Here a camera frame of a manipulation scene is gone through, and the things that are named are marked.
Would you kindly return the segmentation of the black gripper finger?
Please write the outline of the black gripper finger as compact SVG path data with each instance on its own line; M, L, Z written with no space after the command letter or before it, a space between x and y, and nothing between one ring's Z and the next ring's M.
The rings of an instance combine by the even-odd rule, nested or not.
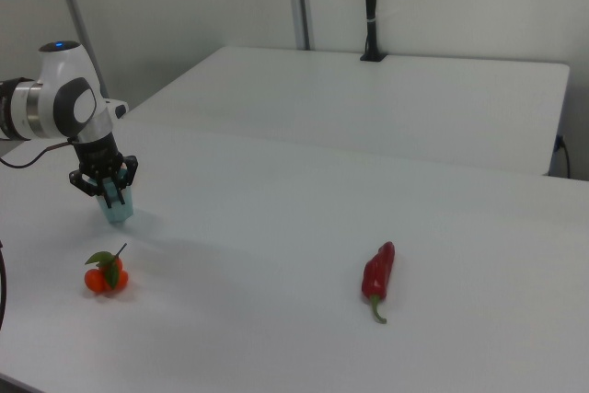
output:
M115 189L121 205L126 204L123 192L132 186L137 169L136 156L121 156L121 163L114 177Z
M106 184L112 182L108 176L102 176L98 171L91 180L84 179L81 170L75 170L69 173L69 180L72 185L81 190L90 197L99 197L106 204L108 209L112 208L112 200L106 189Z

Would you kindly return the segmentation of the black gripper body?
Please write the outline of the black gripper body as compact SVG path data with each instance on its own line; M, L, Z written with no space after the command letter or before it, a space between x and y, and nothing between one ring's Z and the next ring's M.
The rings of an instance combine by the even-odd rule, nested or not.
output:
M91 179L111 179L115 177L123 163L113 133L83 143L74 139L73 147L78 158L78 172Z

